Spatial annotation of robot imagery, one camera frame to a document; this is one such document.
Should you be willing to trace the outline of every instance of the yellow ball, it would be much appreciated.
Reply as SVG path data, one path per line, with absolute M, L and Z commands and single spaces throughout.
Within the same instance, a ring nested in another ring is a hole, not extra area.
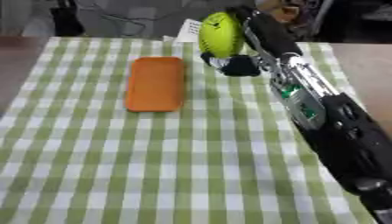
M 203 20 L 199 30 L 199 48 L 216 58 L 227 58 L 240 52 L 243 36 L 240 24 L 226 12 L 216 12 Z

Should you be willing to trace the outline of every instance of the gingham tablecloth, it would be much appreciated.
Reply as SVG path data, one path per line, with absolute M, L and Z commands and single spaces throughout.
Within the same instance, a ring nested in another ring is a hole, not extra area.
M 300 46 L 354 95 L 328 44 Z M 0 223 L 372 222 L 295 131 L 268 74 L 228 78 L 199 54 L 51 38 L 0 122 Z M 130 113 L 130 63 L 153 55 L 185 61 L 184 107 Z

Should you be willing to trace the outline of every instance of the table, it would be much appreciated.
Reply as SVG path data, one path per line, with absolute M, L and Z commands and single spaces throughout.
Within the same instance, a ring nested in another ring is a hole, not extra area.
M 327 79 L 354 93 L 328 44 L 300 46 Z M 151 55 L 184 60 L 179 111 L 124 109 L 128 64 Z M 369 223 L 294 131 L 268 83 L 266 74 L 219 74 L 195 44 L 52 38 L 0 122 L 0 218 Z
M 18 93 L 47 38 L 0 37 L 0 116 Z M 368 112 L 392 137 L 392 45 L 332 44 Z

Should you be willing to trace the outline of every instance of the wire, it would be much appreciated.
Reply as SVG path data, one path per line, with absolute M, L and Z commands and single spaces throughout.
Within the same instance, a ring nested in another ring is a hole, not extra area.
M 161 17 L 155 17 L 155 18 L 148 18 L 148 17 L 125 17 L 122 15 L 118 15 L 115 13 L 108 13 L 106 12 L 98 3 L 96 3 L 95 0 L 92 0 L 92 4 L 91 5 L 85 5 L 84 3 L 81 3 L 80 0 L 75 0 L 75 2 L 81 6 L 79 7 L 79 10 L 81 11 L 97 11 L 100 16 L 106 20 L 117 20 L 117 21 L 122 21 L 124 23 L 132 23 L 134 25 L 138 25 L 140 26 L 140 29 L 138 31 L 136 31 L 135 33 L 132 34 L 122 34 L 125 37 L 133 37 L 133 36 L 137 36 L 140 35 L 142 32 L 144 32 L 144 30 L 147 28 L 146 24 L 142 24 L 139 22 L 135 22 L 138 20 L 145 20 L 145 21 L 160 21 L 160 20 L 164 20 L 166 18 L 170 18 L 176 14 L 182 13 L 184 12 L 185 8 L 188 8 L 191 4 L 193 4 L 194 2 L 196 2 L 195 0 L 191 0 L 188 3 L 186 3 L 181 9 L 179 10 L 175 10 L 173 12 L 167 13 Z

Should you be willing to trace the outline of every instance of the orange tray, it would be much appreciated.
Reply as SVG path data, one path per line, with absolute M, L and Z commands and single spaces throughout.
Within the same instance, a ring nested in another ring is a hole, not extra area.
M 130 69 L 125 107 L 130 111 L 173 111 L 184 100 L 184 63 L 175 57 L 145 57 Z

